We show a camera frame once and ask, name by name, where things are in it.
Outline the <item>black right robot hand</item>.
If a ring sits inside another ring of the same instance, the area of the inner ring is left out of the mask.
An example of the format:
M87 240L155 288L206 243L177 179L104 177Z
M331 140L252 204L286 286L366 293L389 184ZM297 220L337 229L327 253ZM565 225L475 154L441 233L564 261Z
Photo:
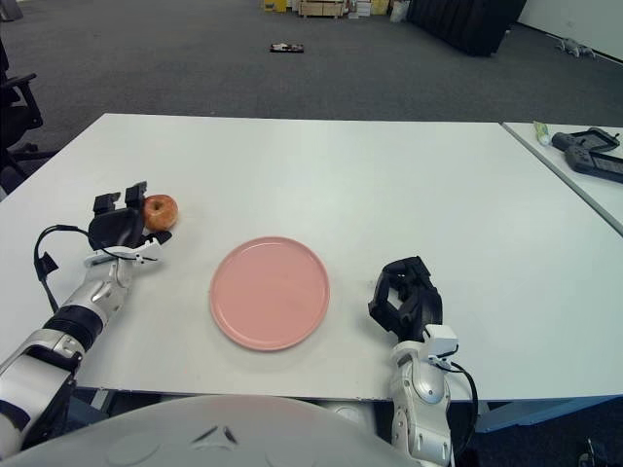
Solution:
M383 267L368 312L399 341L424 342L426 325L443 324L441 296L419 256Z

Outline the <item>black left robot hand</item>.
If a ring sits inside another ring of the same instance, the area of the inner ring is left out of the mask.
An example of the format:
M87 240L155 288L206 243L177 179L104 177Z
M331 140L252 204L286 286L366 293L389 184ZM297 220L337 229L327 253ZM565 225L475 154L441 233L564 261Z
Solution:
M94 199L93 219L88 233L93 250L123 246L137 248L147 240L157 239L160 244L172 238L169 230L147 233L145 215L145 192L147 182L138 182L125 191L125 207L116 207L121 193L107 193Z

